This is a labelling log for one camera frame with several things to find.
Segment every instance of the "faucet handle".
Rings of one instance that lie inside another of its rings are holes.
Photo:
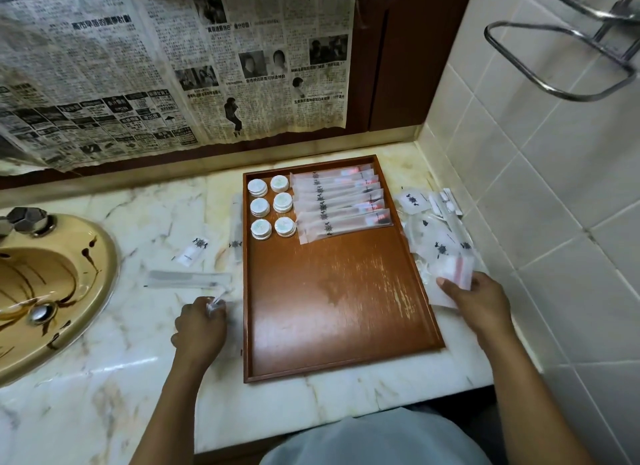
[[[6,218],[13,229],[23,234],[35,235],[49,225],[49,214],[37,207],[14,207]]]
[[[0,238],[10,235],[12,230],[13,225],[9,222],[6,216],[0,216]]]

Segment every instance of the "round white soap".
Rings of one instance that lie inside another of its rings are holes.
[[[267,183],[262,179],[253,179],[246,185],[249,193],[255,198],[261,198],[268,191]]]
[[[264,218],[270,211],[269,202],[263,198],[254,199],[251,201],[249,209],[256,218]]]
[[[251,234],[259,241],[269,238],[269,236],[271,236],[271,223],[266,219],[253,221],[251,225]]]
[[[278,218],[274,226],[276,233],[283,238],[293,236],[296,232],[296,223],[291,218]]]
[[[271,188],[275,193],[283,193],[289,188],[289,179],[284,175],[276,175],[271,179]]]
[[[280,193],[276,194],[276,196],[273,198],[273,208],[280,214],[291,211],[292,207],[293,198],[291,197],[291,194]]]

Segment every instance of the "metal towel rail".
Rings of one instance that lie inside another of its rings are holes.
[[[640,50],[640,38],[636,39],[636,41],[633,42],[633,44],[622,56],[613,52],[611,49],[603,46],[603,44],[600,43],[604,35],[614,25],[640,25],[640,12],[635,12],[629,8],[629,3],[631,3],[632,0],[620,0],[616,2],[610,12],[597,10],[581,0],[560,1],[582,14],[603,22],[603,25],[594,36],[589,36],[576,29],[562,27],[560,25],[524,24],[521,22],[508,22],[506,20],[501,20],[498,22],[493,22],[492,24],[486,26],[486,28],[484,29],[484,38],[538,88],[540,88],[542,91],[545,91],[546,93],[549,93],[550,95],[554,95],[555,97],[562,98],[564,100],[575,102],[598,101],[602,98],[608,97],[612,93],[615,93],[618,89],[621,89],[630,82],[634,81],[637,77],[637,70],[633,66],[633,64],[631,64],[630,60],[636,55],[638,50]],[[521,60],[519,60],[511,51],[509,51],[500,41],[498,41],[492,35],[491,31],[496,27],[514,27],[516,29],[531,29],[535,31],[553,31],[572,36],[580,40],[581,42],[584,42],[591,48],[596,49],[601,54],[612,60],[615,64],[619,65],[619,67],[627,73],[627,77],[622,81],[614,84],[613,86],[605,89],[604,91],[601,91],[600,93],[594,93],[592,95],[578,95],[575,93],[569,93],[568,91],[564,91],[563,89],[555,88],[554,86],[551,86],[549,83],[540,78],[531,69],[529,69]]]

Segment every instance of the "hand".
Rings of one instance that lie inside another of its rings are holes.
[[[504,337],[515,336],[511,322],[511,306],[502,290],[502,285],[480,271],[474,271],[471,290],[462,290],[445,278],[436,278],[436,283],[458,305],[460,314],[484,345]]]
[[[207,303],[212,300],[198,297],[193,304],[182,307],[182,313],[175,319],[178,332],[171,336],[174,364],[204,373],[220,354],[227,338],[227,307],[223,305],[208,316]]]

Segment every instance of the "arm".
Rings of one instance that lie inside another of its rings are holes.
[[[207,316],[207,297],[182,307],[171,338],[175,357],[156,409],[129,465],[193,463],[196,398],[204,372],[227,337],[225,308]]]
[[[481,272],[474,272],[469,291],[443,278],[438,285],[489,358],[509,463],[595,465],[518,340],[502,286]]]

